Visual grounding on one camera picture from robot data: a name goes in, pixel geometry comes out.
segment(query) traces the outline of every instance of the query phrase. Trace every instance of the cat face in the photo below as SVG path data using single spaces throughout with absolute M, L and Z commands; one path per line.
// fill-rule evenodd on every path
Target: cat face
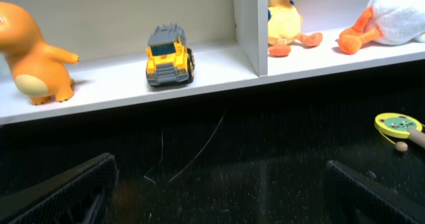
M 393 130 L 408 131 L 409 129 L 416 129 L 416 124 L 405 116 L 387 118 L 386 120 L 381 119 L 380 121 Z

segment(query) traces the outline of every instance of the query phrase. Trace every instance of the white goose plush toy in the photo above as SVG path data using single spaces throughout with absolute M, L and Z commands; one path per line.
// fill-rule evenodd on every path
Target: white goose plush toy
M 370 0 L 355 25 L 339 35 L 338 45 L 353 55 L 371 41 L 402 45 L 412 39 L 425 43 L 425 0 Z

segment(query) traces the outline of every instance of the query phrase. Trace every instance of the toy truck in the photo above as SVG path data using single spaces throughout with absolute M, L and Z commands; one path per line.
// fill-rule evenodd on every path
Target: toy truck
M 195 59 L 186 46 L 184 30 L 177 24 L 157 27 L 147 42 L 146 79 L 151 86 L 191 83 Z

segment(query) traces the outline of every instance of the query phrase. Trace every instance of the yellow duck plush toy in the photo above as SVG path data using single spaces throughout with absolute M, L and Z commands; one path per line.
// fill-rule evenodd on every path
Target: yellow duck plush toy
M 292 0 L 269 0 L 268 43 L 272 56 L 288 56 L 290 43 L 299 40 L 307 47 L 316 47 L 323 40 L 321 33 L 301 33 L 303 19 Z

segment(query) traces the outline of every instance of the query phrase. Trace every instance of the truck roof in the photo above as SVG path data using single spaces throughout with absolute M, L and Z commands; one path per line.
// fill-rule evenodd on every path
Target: truck roof
M 170 25 L 163 25 L 162 27 L 157 26 L 153 34 L 149 37 L 147 45 L 151 47 L 173 43 L 177 40 L 177 37 L 179 36 L 184 37 L 185 32 L 176 23 L 171 23 Z M 182 41 L 184 42 L 183 45 L 186 45 L 186 38 L 182 38 Z

